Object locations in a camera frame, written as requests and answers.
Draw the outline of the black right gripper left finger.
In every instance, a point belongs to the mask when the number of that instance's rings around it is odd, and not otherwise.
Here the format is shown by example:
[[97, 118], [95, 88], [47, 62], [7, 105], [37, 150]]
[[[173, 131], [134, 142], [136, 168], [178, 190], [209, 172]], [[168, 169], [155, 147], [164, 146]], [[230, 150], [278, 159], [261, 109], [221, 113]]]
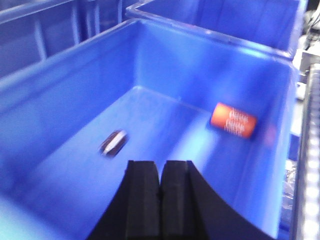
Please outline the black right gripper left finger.
[[153, 161], [128, 161], [112, 201], [88, 240], [159, 240], [160, 184]]

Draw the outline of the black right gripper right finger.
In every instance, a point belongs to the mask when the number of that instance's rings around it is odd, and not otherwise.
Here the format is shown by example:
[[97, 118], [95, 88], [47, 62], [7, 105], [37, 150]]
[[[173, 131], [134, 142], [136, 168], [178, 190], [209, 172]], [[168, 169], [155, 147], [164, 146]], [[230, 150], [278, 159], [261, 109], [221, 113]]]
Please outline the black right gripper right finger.
[[192, 161], [168, 160], [160, 189], [164, 240], [272, 239], [227, 204]]

